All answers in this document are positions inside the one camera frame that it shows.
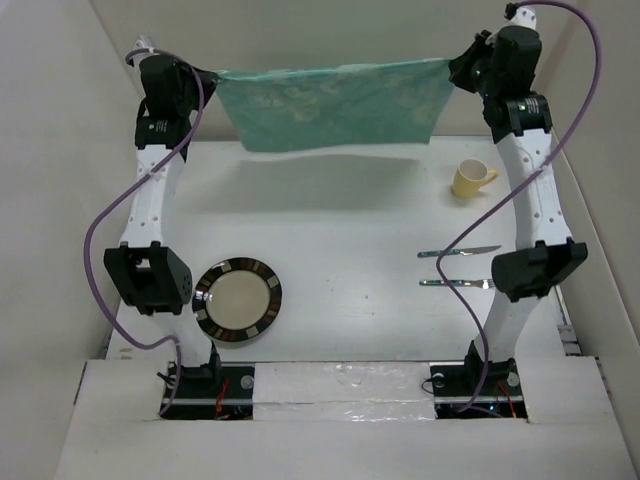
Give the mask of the green patterned cloth napkin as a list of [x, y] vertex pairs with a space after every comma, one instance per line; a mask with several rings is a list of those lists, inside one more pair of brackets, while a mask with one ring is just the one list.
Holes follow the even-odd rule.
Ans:
[[243, 147], [289, 152], [430, 141], [454, 86], [443, 58], [222, 71], [217, 96]]

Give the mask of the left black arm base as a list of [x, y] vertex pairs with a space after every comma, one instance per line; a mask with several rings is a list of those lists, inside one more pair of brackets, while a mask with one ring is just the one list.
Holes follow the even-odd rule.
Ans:
[[157, 376], [164, 382], [160, 417], [165, 420], [235, 421], [253, 418], [256, 365], [221, 363], [212, 370], [183, 367], [176, 381], [177, 367], [170, 362]]

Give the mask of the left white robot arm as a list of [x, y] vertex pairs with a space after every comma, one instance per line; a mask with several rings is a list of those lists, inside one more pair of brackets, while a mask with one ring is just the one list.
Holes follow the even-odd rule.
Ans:
[[104, 265], [123, 302], [150, 318], [181, 349], [188, 384], [201, 396], [222, 387], [215, 349], [184, 308], [191, 301], [188, 265], [169, 245], [173, 200], [188, 149], [218, 78], [147, 40], [126, 57], [137, 68], [144, 98], [136, 116], [136, 188], [120, 244]]

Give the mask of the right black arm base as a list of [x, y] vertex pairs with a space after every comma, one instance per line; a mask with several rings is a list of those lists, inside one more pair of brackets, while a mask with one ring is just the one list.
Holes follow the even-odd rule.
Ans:
[[486, 367], [474, 344], [461, 361], [430, 363], [421, 388], [433, 397], [438, 420], [528, 418], [515, 359]]

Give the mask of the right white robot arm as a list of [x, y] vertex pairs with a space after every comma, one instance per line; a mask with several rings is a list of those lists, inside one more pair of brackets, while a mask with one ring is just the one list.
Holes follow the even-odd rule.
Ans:
[[506, 25], [477, 34], [469, 49], [449, 64], [451, 82], [482, 99], [516, 220], [515, 249], [492, 260], [496, 293], [462, 369], [465, 387], [476, 394], [497, 384], [497, 368], [513, 361], [530, 314], [588, 256], [586, 244], [574, 241], [561, 210], [551, 165], [560, 149], [552, 144], [549, 103], [532, 89], [542, 50], [534, 5], [508, 4]]

